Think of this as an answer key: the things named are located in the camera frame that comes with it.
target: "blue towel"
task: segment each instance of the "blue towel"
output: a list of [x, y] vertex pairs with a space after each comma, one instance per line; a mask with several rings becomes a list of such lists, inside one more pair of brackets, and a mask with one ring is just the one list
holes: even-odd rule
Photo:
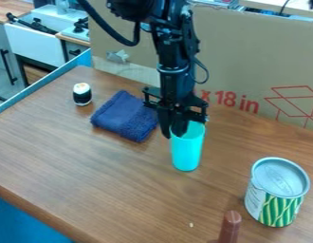
[[144, 141], [157, 127], [157, 114], [125, 90], [116, 93], [91, 117], [91, 123], [128, 140]]

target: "wood grain surface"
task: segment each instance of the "wood grain surface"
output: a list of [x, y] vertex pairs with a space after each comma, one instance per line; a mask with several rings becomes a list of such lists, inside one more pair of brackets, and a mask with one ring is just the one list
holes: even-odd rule
[[0, 0], [0, 23], [8, 21], [6, 14], [11, 12], [20, 17], [33, 9], [33, 5], [22, 0]]
[[65, 40], [67, 42], [75, 43], [81, 46], [90, 47], [90, 42], [86, 42], [84, 40], [62, 35], [61, 32], [57, 33], [55, 36], [59, 38], [60, 40]]
[[[72, 100], [80, 82], [93, 88], [87, 107]], [[78, 242], [206, 243], [235, 210], [241, 243], [313, 243], [313, 132], [213, 106], [201, 166], [178, 172], [159, 130], [135, 143], [89, 122], [114, 93], [141, 96], [141, 87], [77, 67], [2, 113], [0, 196]], [[243, 203], [250, 166], [268, 156], [312, 178], [298, 218], [282, 229], [256, 222]]]
[[49, 72], [42, 70], [33, 65], [24, 64], [25, 73], [29, 84], [34, 84], [43, 77], [45, 77]]

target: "cardboard box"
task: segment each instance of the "cardboard box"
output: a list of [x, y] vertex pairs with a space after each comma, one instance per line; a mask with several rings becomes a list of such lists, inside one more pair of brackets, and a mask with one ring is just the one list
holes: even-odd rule
[[[119, 32], [131, 38], [132, 23], [117, 19], [99, 0], [94, 6]], [[211, 7], [194, 8], [201, 40], [198, 59], [211, 78], [197, 85], [210, 103], [313, 129], [313, 22]], [[157, 55], [148, 33], [137, 47], [125, 47], [91, 23], [96, 68], [158, 84]], [[104, 60], [106, 51], [124, 49], [131, 64]]]

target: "drawer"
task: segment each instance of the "drawer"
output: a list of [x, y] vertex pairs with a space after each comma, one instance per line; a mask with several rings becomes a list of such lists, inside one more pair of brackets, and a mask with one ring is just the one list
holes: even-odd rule
[[65, 63], [61, 41], [54, 35], [12, 24], [5, 29], [13, 53], [57, 67]]
[[88, 50], [89, 47], [81, 46], [75, 43], [66, 42], [66, 52], [69, 60], [79, 56], [84, 51]]

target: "plastic cup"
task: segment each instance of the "plastic cup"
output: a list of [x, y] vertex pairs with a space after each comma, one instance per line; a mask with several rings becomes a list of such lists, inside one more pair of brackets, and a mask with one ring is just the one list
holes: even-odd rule
[[171, 153], [173, 166], [179, 171], [193, 171], [200, 161], [205, 137], [205, 125], [190, 121], [187, 133], [181, 138], [171, 132]]

